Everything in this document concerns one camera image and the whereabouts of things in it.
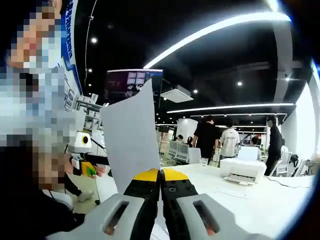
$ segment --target monitor screen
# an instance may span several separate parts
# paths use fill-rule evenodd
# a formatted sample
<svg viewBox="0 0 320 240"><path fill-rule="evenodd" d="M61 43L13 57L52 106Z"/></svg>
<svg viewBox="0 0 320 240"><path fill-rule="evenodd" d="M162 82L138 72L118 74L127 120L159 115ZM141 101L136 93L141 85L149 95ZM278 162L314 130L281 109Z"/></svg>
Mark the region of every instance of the monitor screen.
<svg viewBox="0 0 320 240"><path fill-rule="evenodd" d="M121 69L107 72L104 100L114 104L136 95L146 81L152 79L154 108L160 106L163 71L158 69Z"/></svg>

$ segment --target white printer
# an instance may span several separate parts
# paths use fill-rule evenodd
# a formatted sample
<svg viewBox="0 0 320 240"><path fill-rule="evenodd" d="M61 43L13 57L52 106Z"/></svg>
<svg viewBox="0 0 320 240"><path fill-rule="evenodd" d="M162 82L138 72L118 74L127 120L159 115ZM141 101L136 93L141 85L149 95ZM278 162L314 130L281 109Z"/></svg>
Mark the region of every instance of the white printer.
<svg viewBox="0 0 320 240"><path fill-rule="evenodd" d="M267 166L264 162L246 161L239 158L225 158L220 161L220 175L224 179L241 185L253 185L264 176Z"/></svg>

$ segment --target black ceiling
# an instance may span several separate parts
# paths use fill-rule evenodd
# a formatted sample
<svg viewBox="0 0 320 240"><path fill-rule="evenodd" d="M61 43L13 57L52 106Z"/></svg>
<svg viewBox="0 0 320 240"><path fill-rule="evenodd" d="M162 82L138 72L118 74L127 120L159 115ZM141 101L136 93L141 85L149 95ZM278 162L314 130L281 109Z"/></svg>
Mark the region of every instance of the black ceiling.
<svg viewBox="0 0 320 240"><path fill-rule="evenodd" d="M98 104L102 104L108 70L143 68L173 44L213 23L239 14L269 11L262 0L191 2L97 0L88 41L96 37L98 42L91 44L89 41L85 49L95 1L80 0L74 38L78 76L84 94L98 94ZM292 59L299 64L292 69L291 81L282 100L284 103L295 103L311 76L309 51L302 46L293 27L291 34ZM93 70L87 78L85 52L86 67ZM272 103L277 87L278 55L271 22L243 23L215 31L178 49L152 68L163 69L163 89L179 84L189 91L199 91L192 95L194 100L188 102L174 103L161 99L160 109L157 110L161 123L171 123L182 116L248 111L290 114L294 109L282 107L166 113L169 110L199 107ZM241 87L237 86L239 81L243 83ZM251 121L263 125L266 116L237 116L233 119L241 125ZM224 118L217 117L217 122L223 124Z"/></svg>

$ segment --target computer monitor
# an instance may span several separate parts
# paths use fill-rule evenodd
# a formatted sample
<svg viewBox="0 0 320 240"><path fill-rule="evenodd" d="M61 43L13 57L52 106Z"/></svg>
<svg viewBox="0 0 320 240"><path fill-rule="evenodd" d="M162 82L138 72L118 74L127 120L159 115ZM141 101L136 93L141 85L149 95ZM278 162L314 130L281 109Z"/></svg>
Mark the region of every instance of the computer monitor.
<svg viewBox="0 0 320 240"><path fill-rule="evenodd" d="M159 69L119 69L107 71L104 100L114 104L136 95L152 79L154 108L160 106L163 71Z"/></svg>

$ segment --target white table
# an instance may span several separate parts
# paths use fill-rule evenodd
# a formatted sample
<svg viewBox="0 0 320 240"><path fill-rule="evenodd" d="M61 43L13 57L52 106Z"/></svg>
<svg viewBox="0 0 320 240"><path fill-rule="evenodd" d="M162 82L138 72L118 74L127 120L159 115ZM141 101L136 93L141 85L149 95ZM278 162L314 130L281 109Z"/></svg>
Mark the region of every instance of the white table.
<svg viewBox="0 0 320 240"><path fill-rule="evenodd" d="M169 167L186 174L194 184L198 194L208 194L215 201L229 209L235 215L236 223L250 233L259 233L271 238L278 236L287 227L292 218L301 209L313 183L313 176L303 177L263 177L258 184L243 186L224 180L220 169L198 164ZM117 188L112 177L107 175L96 180L98 195L103 202ZM166 227L163 216L158 221Z"/></svg>

